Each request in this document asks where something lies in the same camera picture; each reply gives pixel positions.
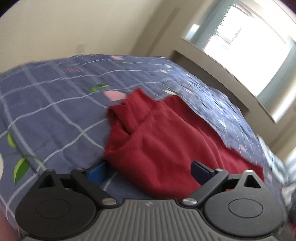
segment white logo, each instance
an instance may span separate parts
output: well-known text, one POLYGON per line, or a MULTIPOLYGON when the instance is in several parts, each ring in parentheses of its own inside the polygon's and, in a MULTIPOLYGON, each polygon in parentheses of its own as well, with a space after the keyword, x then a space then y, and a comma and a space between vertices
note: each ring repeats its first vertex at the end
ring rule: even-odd
POLYGON ((151 205, 153 205, 153 202, 147 202, 147 203, 145 203, 145 205, 150 207, 151 205))

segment red garment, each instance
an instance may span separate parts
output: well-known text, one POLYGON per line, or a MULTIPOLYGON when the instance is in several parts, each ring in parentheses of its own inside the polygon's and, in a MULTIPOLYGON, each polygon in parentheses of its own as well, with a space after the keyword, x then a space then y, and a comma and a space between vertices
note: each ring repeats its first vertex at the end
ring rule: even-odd
POLYGON ((109 108, 111 133, 105 157, 127 180, 154 198, 177 198, 200 184, 191 176, 194 160, 231 174, 261 167, 228 149, 215 130, 177 95, 154 101, 141 89, 109 108))

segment silver screw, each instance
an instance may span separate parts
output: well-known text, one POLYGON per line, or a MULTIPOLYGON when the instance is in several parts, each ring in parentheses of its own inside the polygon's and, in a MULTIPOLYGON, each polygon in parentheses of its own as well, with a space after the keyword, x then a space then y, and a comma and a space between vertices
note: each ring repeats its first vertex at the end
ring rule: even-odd
POLYGON ((185 198, 182 200, 182 203, 185 205, 185 206, 194 206, 195 204, 197 204, 197 200, 192 198, 192 197, 189 197, 189 198, 185 198))
POLYGON ((112 205, 115 205, 116 203, 117 201, 114 198, 104 198, 102 200, 102 204, 106 206, 112 206, 112 205))

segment wall outlet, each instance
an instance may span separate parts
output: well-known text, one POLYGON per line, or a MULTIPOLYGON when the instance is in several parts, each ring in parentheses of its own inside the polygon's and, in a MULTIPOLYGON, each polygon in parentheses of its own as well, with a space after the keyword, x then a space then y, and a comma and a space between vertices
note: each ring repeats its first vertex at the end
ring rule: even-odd
POLYGON ((83 53, 85 53, 86 45, 87 44, 78 44, 76 46, 75 54, 83 54, 83 53))

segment bedsheet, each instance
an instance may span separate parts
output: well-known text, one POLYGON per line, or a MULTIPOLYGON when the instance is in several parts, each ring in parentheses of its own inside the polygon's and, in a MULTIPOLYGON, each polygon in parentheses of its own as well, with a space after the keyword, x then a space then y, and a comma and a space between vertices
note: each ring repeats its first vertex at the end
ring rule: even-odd
POLYGON ((227 147, 263 167, 267 186, 281 200, 258 139, 223 93, 162 57, 79 55, 0 75, 0 200, 14 227, 17 204, 45 169, 68 173, 98 161, 110 131, 107 108, 138 87, 155 100, 181 96, 227 147))

